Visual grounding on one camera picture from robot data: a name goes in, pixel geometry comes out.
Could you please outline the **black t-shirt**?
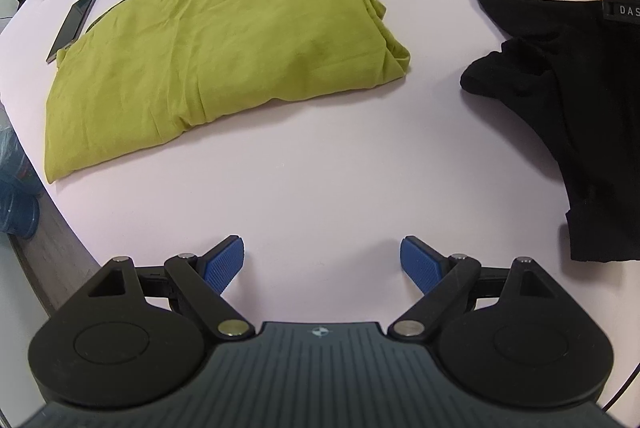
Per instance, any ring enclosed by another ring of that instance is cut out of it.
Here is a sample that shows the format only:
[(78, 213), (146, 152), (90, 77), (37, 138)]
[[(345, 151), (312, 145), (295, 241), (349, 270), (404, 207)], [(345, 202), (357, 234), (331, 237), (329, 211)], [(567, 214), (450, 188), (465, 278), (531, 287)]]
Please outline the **black t-shirt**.
[(508, 38), (462, 89), (502, 102), (558, 163), (573, 259), (638, 259), (638, 0), (477, 1)]

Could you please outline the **black smartphone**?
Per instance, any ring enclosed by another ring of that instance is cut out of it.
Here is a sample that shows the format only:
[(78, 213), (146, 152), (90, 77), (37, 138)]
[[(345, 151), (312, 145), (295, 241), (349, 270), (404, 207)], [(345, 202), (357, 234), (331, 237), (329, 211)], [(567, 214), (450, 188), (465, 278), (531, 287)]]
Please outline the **black smartphone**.
[(70, 46), (75, 40), (78, 40), (95, 3), (96, 0), (78, 0), (73, 3), (48, 53), (46, 59), (48, 64), (55, 60), (59, 50)]

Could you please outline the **yellow-green folded garment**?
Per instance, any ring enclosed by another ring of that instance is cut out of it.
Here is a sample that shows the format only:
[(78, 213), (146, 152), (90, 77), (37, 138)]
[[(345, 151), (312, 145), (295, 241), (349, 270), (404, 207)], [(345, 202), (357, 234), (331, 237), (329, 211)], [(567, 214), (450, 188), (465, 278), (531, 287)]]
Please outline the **yellow-green folded garment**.
[(380, 0), (123, 0), (56, 56), (44, 174), (62, 179), (273, 100), (398, 80)]

